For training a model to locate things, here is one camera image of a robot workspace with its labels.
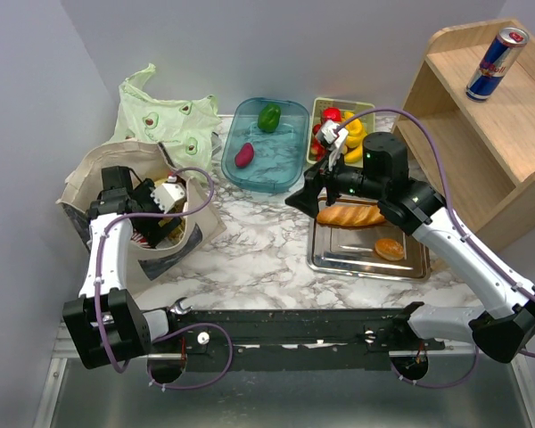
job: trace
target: gray floor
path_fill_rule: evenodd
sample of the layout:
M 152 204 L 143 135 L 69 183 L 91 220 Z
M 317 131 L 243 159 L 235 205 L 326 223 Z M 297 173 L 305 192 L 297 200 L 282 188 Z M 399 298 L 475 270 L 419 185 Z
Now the gray floor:
M 457 379 L 471 355 L 431 356 L 425 380 Z M 187 374 L 196 383 L 210 374 Z M 53 426 L 72 427 L 529 427 L 511 366 L 482 357 L 466 384 L 418 389 L 393 373 L 356 371 L 229 373 L 199 391 L 148 387 L 145 360 L 119 375 L 68 361 Z

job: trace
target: red bull can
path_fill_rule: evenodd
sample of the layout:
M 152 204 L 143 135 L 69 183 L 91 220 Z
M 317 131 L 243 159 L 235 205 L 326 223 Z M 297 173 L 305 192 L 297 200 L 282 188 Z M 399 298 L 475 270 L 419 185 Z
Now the red bull can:
M 473 74 L 465 93 L 475 101 L 485 101 L 498 87 L 521 50 L 529 42 L 529 35 L 522 29 L 505 27 L 491 42 L 488 52 L 483 55 L 478 70 Z

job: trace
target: metal tray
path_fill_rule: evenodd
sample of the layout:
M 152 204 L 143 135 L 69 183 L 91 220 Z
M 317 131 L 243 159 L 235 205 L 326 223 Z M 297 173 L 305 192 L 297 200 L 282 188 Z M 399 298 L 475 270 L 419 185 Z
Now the metal tray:
M 325 208 L 326 197 L 319 197 L 319 209 Z M 341 198 L 339 205 L 376 205 L 375 201 Z M 392 238 L 404 246 L 400 261 L 380 258 L 374 250 L 380 238 Z M 321 272 L 349 276 L 373 276 L 395 280 L 425 280 L 430 275 L 428 249 L 411 236 L 406 236 L 391 223 L 348 229 L 321 226 L 315 220 L 309 227 L 307 262 Z

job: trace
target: green bell pepper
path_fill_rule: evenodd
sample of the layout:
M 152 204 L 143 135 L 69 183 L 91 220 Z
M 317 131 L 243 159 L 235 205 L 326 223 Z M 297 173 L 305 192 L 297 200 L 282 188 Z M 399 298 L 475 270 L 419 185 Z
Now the green bell pepper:
M 282 109 L 277 104 L 268 104 L 258 116 L 258 128 L 264 132 L 274 132 L 279 125 Z

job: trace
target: wooden shelf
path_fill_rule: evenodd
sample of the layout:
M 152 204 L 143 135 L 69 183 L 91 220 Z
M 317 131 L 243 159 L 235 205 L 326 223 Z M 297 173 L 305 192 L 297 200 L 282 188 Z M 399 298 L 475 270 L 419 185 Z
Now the wooden shelf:
M 488 101 L 470 100 L 465 82 L 488 45 L 429 53 L 426 62 L 504 171 L 519 184 L 535 171 L 535 80 L 516 62 Z
M 494 20 L 436 33 L 404 103 L 434 137 L 458 214 L 494 251 L 535 227 L 535 37 L 488 101 L 465 95 L 488 45 L 506 26 L 523 28 L 516 20 Z M 432 149 L 418 128 L 398 118 L 393 132 L 441 191 Z
M 514 184 L 460 111 L 432 114 L 420 121 L 439 147 L 457 212 L 468 227 L 477 230 L 483 221 L 480 213 L 493 210 Z M 432 149 L 420 129 L 408 120 L 399 121 L 398 127 L 430 183 L 443 193 Z

